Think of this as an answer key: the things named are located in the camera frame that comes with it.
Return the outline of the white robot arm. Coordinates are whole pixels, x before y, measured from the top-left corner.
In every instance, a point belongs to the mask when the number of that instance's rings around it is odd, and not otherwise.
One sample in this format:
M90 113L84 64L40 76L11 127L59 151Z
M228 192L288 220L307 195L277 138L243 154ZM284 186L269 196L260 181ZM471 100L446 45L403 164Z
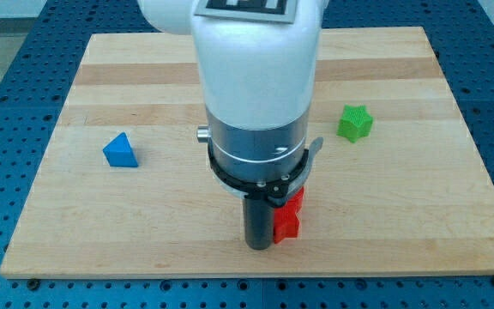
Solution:
M234 195L279 208L310 173L307 142L325 0L140 0L147 22L194 41L215 176Z

